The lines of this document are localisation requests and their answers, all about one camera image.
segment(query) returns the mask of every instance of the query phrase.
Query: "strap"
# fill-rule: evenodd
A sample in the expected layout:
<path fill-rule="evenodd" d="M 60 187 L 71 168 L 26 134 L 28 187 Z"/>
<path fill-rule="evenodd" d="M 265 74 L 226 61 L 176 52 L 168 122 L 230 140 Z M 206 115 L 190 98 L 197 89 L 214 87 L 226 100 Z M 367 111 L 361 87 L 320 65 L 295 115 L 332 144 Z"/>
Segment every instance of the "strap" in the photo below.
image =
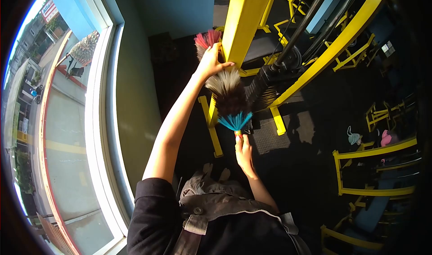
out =
<path fill-rule="evenodd" d="M 308 245 L 303 241 L 303 239 L 298 235 L 288 234 L 288 236 L 293 241 L 295 249 L 299 255 L 312 255 Z"/>
<path fill-rule="evenodd" d="M 174 246 L 173 255 L 196 255 L 200 246 L 201 235 L 181 230 Z"/>
<path fill-rule="evenodd" d="M 191 233 L 206 235 L 209 220 L 200 215 L 190 215 L 184 226 L 185 230 Z"/>
<path fill-rule="evenodd" d="M 294 234 L 294 235 L 299 234 L 299 229 L 294 224 L 294 220 L 292 219 L 293 216 L 291 215 L 291 212 L 280 215 L 279 217 L 288 234 Z"/>

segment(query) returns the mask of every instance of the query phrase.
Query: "wall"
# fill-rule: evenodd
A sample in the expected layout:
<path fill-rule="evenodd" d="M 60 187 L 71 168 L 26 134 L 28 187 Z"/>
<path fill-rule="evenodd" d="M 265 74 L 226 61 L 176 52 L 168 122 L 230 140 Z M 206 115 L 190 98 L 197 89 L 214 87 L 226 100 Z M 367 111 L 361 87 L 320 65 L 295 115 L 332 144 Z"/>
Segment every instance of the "wall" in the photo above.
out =
<path fill-rule="evenodd" d="M 133 194 L 141 180 L 161 119 L 146 30 L 132 0 L 115 0 L 124 19 L 117 66 L 117 121 Z"/>
<path fill-rule="evenodd" d="M 135 0 L 148 36 L 169 32 L 173 39 L 213 27 L 214 0 Z"/>
<path fill-rule="evenodd" d="M 306 31 L 310 34 L 316 34 L 324 25 L 325 21 L 329 18 L 330 14 L 336 8 L 340 0 L 324 0 L 315 16 L 306 27 Z"/>
<path fill-rule="evenodd" d="M 79 0 L 53 0 L 60 15 L 63 17 L 75 36 L 81 40 L 96 27 L 84 11 Z"/>

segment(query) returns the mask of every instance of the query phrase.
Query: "button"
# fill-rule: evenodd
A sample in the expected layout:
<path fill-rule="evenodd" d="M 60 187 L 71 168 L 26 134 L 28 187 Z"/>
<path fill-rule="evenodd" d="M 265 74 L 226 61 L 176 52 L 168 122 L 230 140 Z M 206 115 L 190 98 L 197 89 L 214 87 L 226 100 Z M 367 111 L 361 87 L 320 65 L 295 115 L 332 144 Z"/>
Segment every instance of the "button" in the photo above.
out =
<path fill-rule="evenodd" d="M 203 210 L 200 207 L 195 207 L 193 211 L 195 215 L 201 215 Z"/>

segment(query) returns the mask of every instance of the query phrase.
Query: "blue feathers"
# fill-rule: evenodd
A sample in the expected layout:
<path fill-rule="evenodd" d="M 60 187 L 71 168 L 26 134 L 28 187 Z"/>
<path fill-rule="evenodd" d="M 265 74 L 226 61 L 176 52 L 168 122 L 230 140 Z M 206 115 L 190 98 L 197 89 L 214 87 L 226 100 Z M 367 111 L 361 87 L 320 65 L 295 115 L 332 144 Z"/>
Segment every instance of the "blue feathers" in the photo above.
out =
<path fill-rule="evenodd" d="M 237 130 L 241 130 L 245 126 L 245 124 L 249 121 L 249 119 L 251 119 L 251 117 L 252 117 L 252 112 L 246 114 L 245 117 L 243 117 L 243 112 L 240 112 L 235 116 L 228 115 L 227 116 L 228 119 L 225 119 L 225 117 L 220 117 L 218 118 L 218 122 L 233 131 L 237 131 Z"/>

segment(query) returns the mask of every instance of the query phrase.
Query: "yellow pole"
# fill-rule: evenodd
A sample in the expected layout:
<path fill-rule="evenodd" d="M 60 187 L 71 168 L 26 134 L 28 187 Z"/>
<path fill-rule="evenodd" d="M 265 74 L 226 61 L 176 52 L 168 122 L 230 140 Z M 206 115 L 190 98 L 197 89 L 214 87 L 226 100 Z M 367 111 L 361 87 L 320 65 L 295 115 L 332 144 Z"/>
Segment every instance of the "yellow pole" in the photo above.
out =
<path fill-rule="evenodd" d="M 269 0 L 230 0 L 222 38 L 225 61 L 240 68 Z"/>

